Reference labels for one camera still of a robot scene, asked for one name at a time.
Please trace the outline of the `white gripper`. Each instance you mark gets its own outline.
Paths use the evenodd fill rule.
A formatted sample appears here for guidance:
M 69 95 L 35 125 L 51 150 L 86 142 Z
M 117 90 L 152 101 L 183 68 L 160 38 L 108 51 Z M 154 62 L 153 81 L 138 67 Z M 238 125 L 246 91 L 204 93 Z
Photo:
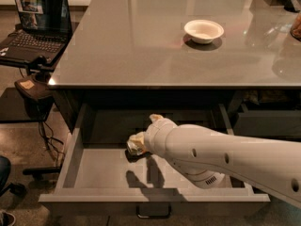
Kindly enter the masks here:
M 127 141 L 130 153 L 144 153 L 146 149 L 160 157 L 166 154 L 167 135 L 177 127 L 172 120 L 160 114 L 150 114 L 152 124 L 143 132 L 131 135 Z

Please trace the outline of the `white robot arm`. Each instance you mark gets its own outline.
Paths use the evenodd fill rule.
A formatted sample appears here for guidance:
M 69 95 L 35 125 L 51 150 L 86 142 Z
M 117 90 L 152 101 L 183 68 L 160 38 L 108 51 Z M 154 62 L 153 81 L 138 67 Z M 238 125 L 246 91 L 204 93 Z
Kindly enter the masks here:
M 229 175 L 296 207 L 301 206 L 301 145 L 298 142 L 219 133 L 150 115 L 147 130 L 131 135 L 132 155 L 155 154 L 200 188 Z

